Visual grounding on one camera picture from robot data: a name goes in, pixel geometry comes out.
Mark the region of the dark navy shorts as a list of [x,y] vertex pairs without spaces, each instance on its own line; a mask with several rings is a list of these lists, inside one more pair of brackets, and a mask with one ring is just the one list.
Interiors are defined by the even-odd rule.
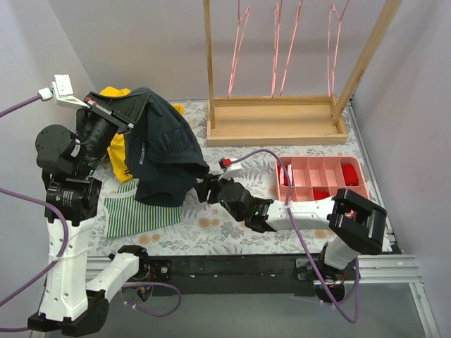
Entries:
[[149,88],[111,103],[133,119],[134,128],[124,139],[125,163],[139,180],[135,199],[150,206],[181,206],[197,180],[209,173],[189,123]]

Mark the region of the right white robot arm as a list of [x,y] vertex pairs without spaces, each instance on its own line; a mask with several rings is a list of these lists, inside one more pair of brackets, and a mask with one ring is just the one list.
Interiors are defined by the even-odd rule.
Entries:
[[334,280],[357,256],[377,256],[383,250],[387,211],[350,189],[316,201],[286,204],[254,197],[232,178],[208,175],[195,187],[199,201],[220,204],[237,222],[264,233],[291,230],[331,230],[336,238],[325,245],[317,264],[320,274]]

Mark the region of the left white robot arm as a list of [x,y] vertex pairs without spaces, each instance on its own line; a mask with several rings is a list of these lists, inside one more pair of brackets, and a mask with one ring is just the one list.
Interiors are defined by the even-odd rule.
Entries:
[[110,301],[123,285],[149,276],[146,250],[132,245],[112,255],[93,280],[86,278],[89,238],[102,186],[94,171],[113,137],[134,128],[148,99],[145,90],[120,97],[92,92],[77,112],[75,131],[53,124],[37,135],[51,267],[39,310],[27,322],[31,330],[58,330],[69,337],[98,332],[106,322]]

